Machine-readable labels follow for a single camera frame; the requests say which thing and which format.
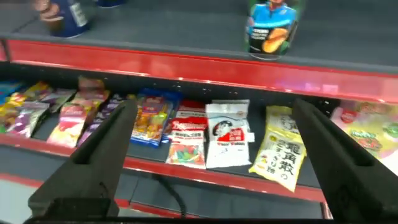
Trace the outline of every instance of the blue snack bag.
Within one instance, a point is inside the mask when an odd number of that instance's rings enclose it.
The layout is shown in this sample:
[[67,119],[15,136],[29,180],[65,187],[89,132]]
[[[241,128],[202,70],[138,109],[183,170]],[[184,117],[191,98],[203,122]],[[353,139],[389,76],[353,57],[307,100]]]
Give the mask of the blue snack bag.
[[18,91],[23,86],[24,84],[22,82],[16,80],[0,82],[0,104],[4,104],[9,95]]
[[164,128],[173,108],[181,96],[167,91],[145,88],[137,95],[138,113],[131,142],[159,147],[164,138]]

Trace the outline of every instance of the yellow snack bag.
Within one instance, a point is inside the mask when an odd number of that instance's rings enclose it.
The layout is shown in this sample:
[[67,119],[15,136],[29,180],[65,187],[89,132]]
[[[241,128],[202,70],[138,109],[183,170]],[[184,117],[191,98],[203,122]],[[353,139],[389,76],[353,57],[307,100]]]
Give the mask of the yellow snack bag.
[[266,130],[278,133],[294,142],[303,143],[296,122],[292,118],[292,109],[289,107],[268,106]]
[[305,157],[304,145],[268,131],[249,172],[273,180],[294,192]]

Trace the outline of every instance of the candy bag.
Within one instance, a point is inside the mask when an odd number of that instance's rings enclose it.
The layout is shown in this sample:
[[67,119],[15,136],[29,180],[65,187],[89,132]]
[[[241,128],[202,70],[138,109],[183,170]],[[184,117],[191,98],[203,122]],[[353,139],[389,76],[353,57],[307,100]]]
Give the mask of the candy bag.
[[57,112],[63,104],[65,104],[75,94],[76,90],[57,89],[48,94],[40,102],[48,103],[50,105],[50,113]]
[[[206,118],[205,104],[192,100],[182,100],[178,106],[178,110],[175,114],[175,118]],[[171,135],[172,125],[167,125],[165,133],[169,139],[172,139]]]
[[[249,106],[250,100],[212,100],[212,103],[217,103],[217,104],[247,104]],[[246,126],[248,127],[248,135],[247,135],[247,140],[248,142],[254,142],[254,133],[251,132],[250,130],[250,125],[248,119],[244,119],[244,122],[246,122]]]
[[23,86],[24,84],[22,82],[15,80],[0,82],[0,104],[4,104],[9,95],[19,90]]
[[175,118],[171,125],[173,138],[166,163],[206,169],[203,142],[207,119]]
[[65,103],[61,108],[60,122],[52,131],[47,142],[66,147],[75,147],[86,120],[95,110],[90,100],[78,103]]
[[131,134],[131,142],[158,147],[162,139],[167,118],[172,110],[172,102],[164,96],[140,94],[136,123]]
[[302,143],[268,131],[249,172],[276,181],[294,192],[304,157]]
[[296,122],[292,118],[292,109],[286,106],[267,107],[266,130],[283,135],[294,142],[303,143]]
[[331,120],[379,160],[398,149],[398,118],[336,108]]
[[246,139],[248,127],[247,104],[206,105],[209,131],[209,149],[206,167],[249,165],[249,146]]
[[119,106],[123,101],[133,99],[134,95],[120,96],[115,94],[110,99],[109,103],[97,113],[92,124],[86,129],[81,138],[79,139],[78,146],[80,146],[86,139],[97,129],[100,124],[111,115],[114,109]]
[[8,133],[30,138],[36,126],[41,122],[41,117],[48,110],[49,105],[39,102],[25,102],[15,122],[7,130]]
[[27,97],[29,101],[41,100],[42,98],[46,97],[48,94],[52,92],[52,88],[40,81],[35,85],[28,88],[23,94]]

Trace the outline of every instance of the red shelf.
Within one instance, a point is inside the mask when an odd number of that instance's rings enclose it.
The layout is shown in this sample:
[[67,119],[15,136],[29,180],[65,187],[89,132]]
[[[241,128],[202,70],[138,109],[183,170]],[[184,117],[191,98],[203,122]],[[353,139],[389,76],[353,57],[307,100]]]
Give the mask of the red shelf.
[[[29,187],[35,187],[35,188],[39,188],[43,184],[42,181],[31,180],[28,178],[18,177],[18,176],[4,174],[4,173],[0,173],[0,180],[6,180],[6,181],[22,184],[22,185],[29,186]],[[143,205],[143,204],[135,203],[135,202],[129,202],[128,200],[116,198],[115,201],[120,208],[138,210],[140,212],[151,213],[151,214],[159,215],[162,217],[178,218],[181,216],[180,213],[175,212],[175,211],[170,211],[170,210],[161,209],[161,208],[155,208],[152,206]],[[194,215],[187,215],[187,218],[199,218],[199,217],[196,217]]]
[[[20,137],[0,135],[0,144],[20,147],[37,152],[55,154],[58,156],[70,156],[74,149],[62,146],[55,146],[44,141],[35,139],[23,139]],[[276,194],[286,197],[301,198],[305,200],[325,202],[325,197],[320,189],[298,185],[295,193],[283,188],[276,182],[266,179],[257,179],[252,177],[244,177],[240,175],[224,174],[209,170],[192,169],[184,166],[174,166],[161,162],[148,161],[144,159],[136,159],[126,157],[124,161],[125,169],[136,171],[156,173],[160,175],[168,175],[182,179],[205,182],[209,184],[234,187],[237,189],[251,190],[267,194]]]
[[398,78],[388,74],[29,40],[8,46],[15,63],[398,103]]

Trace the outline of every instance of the cartoon character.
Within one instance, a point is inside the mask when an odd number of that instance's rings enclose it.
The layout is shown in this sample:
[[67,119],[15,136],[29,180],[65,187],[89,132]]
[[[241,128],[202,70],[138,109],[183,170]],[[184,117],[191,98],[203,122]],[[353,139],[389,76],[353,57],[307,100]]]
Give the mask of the cartoon character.
[[228,134],[232,130],[232,122],[230,121],[221,121],[213,128],[213,135],[222,137]]

